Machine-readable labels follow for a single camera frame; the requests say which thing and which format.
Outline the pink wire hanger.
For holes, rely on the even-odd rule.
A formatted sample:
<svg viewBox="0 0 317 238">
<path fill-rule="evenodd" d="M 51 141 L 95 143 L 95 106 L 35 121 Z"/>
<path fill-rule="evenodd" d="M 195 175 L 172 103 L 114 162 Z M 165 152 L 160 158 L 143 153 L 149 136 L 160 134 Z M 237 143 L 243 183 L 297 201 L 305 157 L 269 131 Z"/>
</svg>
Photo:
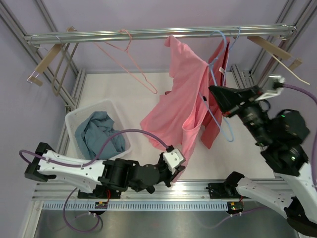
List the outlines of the pink wire hanger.
<svg viewBox="0 0 317 238">
<path fill-rule="evenodd" d="M 140 83 L 143 87 L 145 87 L 148 91 L 150 91 L 153 94 L 157 94 L 158 90 L 156 89 L 156 87 L 147 79 L 146 75 L 144 74 L 144 72 L 141 70 L 141 68 L 139 67 L 139 65 L 136 63 L 136 61 L 132 58 L 132 56 L 129 53 L 129 48 L 130 48 L 130 44 L 133 40 L 132 35 L 130 34 L 129 31 L 125 30 L 125 29 L 120 29 L 118 31 L 119 34 L 125 34 L 128 36 L 129 41 L 128 44 L 126 45 L 125 48 L 120 48 L 116 45 L 113 45 L 111 43 L 108 43 L 106 41 L 104 41 L 105 44 L 121 51 L 124 52 L 130 59 L 130 61 L 134 64 L 134 66 L 136 67 L 136 69 L 138 70 L 138 72 L 142 75 L 143 80 L 140 80 L 138 77 L 135 76 L 135 74 L 131 73 L 127 68 L 125 68 L 123 66 L 123 64 L 121 64 L 118 60 L 116 60 L 113 56 L 111 56 L 100 44 L 98 44 L 97 42 L 94 42 L 94 45 L 97 46 L 104 54 L 106 54 L 113 62 L 115 62 L 118 66 L 120 66 L 126 73 L 128 73 L 132 78 L 134 78 L 138 83 Z"/>
</svg>

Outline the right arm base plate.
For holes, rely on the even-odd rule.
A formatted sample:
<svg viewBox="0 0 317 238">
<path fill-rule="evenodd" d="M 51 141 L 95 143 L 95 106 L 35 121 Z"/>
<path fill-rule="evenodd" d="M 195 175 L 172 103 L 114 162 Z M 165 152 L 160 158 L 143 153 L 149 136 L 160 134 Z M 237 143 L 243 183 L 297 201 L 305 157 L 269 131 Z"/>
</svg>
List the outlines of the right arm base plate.
<svg viewBox="0 0 317 238">
<path fill-rule="evenodd" d="M 228 185 L 224 182 L 222 183 L 209 183 L 206 187 L 209 192 L 211 199 L 241 199 L 247 198 L 241 196 L 235 187 Z"/>
</svg>

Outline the blue-grey t-shirt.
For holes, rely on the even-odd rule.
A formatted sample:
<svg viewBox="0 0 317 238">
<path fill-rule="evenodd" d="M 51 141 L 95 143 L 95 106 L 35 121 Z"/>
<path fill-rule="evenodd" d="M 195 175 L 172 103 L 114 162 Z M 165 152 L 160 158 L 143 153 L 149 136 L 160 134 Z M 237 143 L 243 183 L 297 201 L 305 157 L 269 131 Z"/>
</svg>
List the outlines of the blue-grey t-shirt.
<svg viewBox="0 0 317 238">
<path fill-rule="evenodd" d="M 82 122 L 75 131 L 80 151 L 86 160 L 92 160 L 99 153 L 105 141 L 117 133 L 113 128 L 114 120 L 105 111 L 94 112 Z M 100 159 L 106 160 L 124 152 L 125 139 L 120 134 L 112 138 L 103 149 Z"/>
</svg>

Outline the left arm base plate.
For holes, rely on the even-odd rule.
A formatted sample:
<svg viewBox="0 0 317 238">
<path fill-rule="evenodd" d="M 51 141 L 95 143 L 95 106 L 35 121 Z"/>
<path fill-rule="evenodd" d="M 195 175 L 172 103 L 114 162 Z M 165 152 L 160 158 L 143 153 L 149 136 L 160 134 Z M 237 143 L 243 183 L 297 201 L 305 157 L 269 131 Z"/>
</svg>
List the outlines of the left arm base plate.
<svg viewBox="0 0 317 238">
<path fill-rule="evenodd" d="M 92 193 L 78 191 L 77 198 L 80 199 L 120 199 L 121 192 L 110 189 L 106 186 L 96 185 Z"/>
</svg>

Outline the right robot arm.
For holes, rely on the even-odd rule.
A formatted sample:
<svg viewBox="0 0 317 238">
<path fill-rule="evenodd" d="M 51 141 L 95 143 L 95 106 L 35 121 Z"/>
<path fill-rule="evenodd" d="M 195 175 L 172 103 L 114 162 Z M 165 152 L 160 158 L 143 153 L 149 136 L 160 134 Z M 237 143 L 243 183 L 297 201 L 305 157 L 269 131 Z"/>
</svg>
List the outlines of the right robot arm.
<svg viewBox="0 0 317 238">
<path fill-rule="evenodd" d="M 209 91 L 225 117 L 240 118 L 256 145 L 264 148 L 261 155 L 268 166 L 288 183 L 293 195 L 284 196 L 238 172 L 232 172 L 223 184 L 211 189 L 210 195 L 254 199 L 279 213 L 297 232 L 316 237 L 316 161 L 302 148 L 310 131 L 297 110 L 281 110 L 271 119 L 260 106 L 262 101 L 276 96 L 284 88 L 286 84 L 274 83 L 273 89 L 267 92 L 258 86 L 246 89 L 210 86 Z"/>
</svg>

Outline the light pink t-shirt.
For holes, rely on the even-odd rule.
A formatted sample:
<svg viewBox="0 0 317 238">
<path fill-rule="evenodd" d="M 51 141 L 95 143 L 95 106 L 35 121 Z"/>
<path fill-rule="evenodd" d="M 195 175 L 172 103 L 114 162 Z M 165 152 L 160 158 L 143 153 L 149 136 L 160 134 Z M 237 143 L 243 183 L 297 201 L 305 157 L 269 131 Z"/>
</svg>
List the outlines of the light pink t-shirt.
<svg viewBox="0 0 317 238">
<path fill-rule="evenodd" d="M 208 111 L 209 66 L 174 36 L 169 36 L 164 44 L 170 48 L 172 90 L 160 96 L 140 126 L 168 145 L 181 145 L 183 165 L 187 166 Z"/>
</svg>

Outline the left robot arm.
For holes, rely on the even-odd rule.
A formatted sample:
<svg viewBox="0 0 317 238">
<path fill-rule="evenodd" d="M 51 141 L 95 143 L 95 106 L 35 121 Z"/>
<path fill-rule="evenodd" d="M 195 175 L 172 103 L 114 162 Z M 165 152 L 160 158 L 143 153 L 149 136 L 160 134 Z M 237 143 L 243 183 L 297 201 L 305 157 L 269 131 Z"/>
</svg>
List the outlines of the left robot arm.
<svg viewBox="0 0 317 238">
<path fill-rule="evenodd" d="M 152 194 L 156 184 L 163 182 L 170 187 L 175 177 L 185 169 L 184 156 L 172 146 L 160 154 L 155 165 L 140 165 L 137 161 L 121 158 L 94 162 L 71 158 L 56 153 L 42 142 L 33 157 L 24 172 L 27 179 L 60 181 L 96 198 L 104 196 L 108 190 L 124 192 L 129 188 L 135 192 L 146 190 Z"/>
</svg>

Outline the light blue wire hanger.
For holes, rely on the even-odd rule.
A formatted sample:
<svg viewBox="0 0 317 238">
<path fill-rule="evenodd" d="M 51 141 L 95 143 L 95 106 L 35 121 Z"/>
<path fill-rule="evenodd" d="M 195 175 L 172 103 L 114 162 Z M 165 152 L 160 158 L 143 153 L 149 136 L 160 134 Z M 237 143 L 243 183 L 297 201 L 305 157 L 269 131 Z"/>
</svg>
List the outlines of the light blue wire hanger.
<svg viewBox="0 0 317 238">
<path fill-rule="evenodd" d="M 231 45 L 230 39 L 226 37 L 222 31 L 213 31 L 211 34 L 214 35 L 216 33 L 222 37 L 222 40 L 208 61 L 209 96 L 200 96 L 207 108 L 207 113 L 203 119 L 205 129 L 201 136 L 201 141 L 209 149 L 219 133 L 221 133 L 228 142 L 234 141 L 231 125 L 223 116 L 225 108 L 223 105 L 223 96 L 221 95 L 226 86 L 226 70 Z"/>
</svg>

